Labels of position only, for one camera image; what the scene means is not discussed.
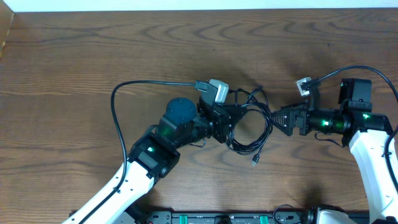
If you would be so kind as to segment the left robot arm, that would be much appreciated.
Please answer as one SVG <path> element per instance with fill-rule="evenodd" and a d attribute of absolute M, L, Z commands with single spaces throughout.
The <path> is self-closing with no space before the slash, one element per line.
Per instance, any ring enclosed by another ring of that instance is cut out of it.
<path fill-rule="evenodd" d="M 113 223 L 175 167 L 180 159 L 178 148 L 205 138 L 226 142 L 247 111 L 243 106 L 210 106 L 204 101 L 196 106 L 187 98 L 172 99 L 159 124 L 132 146 L 127 164 L 66 223 Z"/>

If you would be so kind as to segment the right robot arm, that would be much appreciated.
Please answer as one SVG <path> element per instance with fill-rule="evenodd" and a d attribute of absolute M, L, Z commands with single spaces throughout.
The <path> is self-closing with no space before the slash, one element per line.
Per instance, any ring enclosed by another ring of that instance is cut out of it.
<path fill-rule="evenodd" d="M 272 122 L 287 136 L 294 128 L 302 136 L 311 131 L 340 134 L 359 167 L 369 204 L 370 223 L 397 223 L 397 189 L 391 178 L 397 170 L 393 130 L 384 114 L 372 112 L 371 81 L 344 78 L 338 109 L 320 108 L 318 83 L 311 78 L 297 81 L 302 103 L 273 112 Z"/>

